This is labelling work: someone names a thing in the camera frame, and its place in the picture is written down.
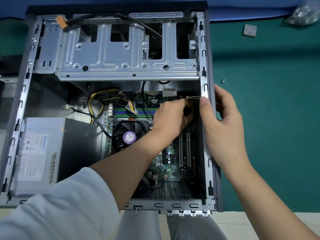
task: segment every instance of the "black fan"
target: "black fan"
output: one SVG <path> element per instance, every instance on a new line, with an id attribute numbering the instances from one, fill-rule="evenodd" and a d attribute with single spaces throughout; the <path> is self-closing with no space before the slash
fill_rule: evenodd
<path id="1" fill-rule="evenodd" d="M 147 133 L 147 121 L 116 121 L 112 129 L 112 149 L 117 153 Z"/>

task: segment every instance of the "plastic bag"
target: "plastic bag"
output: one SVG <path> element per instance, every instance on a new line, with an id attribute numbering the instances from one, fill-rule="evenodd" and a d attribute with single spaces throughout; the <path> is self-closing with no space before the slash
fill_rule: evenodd
<path id="1" fill-rule="evenodd" d="M 286 23 L 294 25 L 313 24 L 320 18 L 320 0 L 303 0 Z"/>

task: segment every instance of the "power supply label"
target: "power supply label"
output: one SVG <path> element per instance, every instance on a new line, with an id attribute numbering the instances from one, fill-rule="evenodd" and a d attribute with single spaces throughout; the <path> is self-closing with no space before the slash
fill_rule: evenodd
<path id="1" fill-rule="evenodd" d="M 48 136 L 22 135 L 15 172 L 16 179 L 41 181 Z"/>

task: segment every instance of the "white sleeve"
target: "white sleeve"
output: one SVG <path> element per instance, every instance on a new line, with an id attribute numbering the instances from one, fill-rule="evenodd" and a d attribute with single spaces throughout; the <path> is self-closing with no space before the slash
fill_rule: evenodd
<path id="1" fill-rule="evenodd" d="M 119 220 L 106 182 L 83 168 L 0 221 L 0 239 L 106 239 Z"/>

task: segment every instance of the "gray pants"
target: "gray pants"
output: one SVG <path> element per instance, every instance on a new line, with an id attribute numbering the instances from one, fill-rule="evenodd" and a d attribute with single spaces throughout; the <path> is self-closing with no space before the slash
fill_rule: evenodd
<path id="1" fill-rule="evenodd" d="M 211 217 L 167 217 L 171 240 L 227 240 Z M 115 240 L 161 240 L 158 211 L 126 210 Z"/>

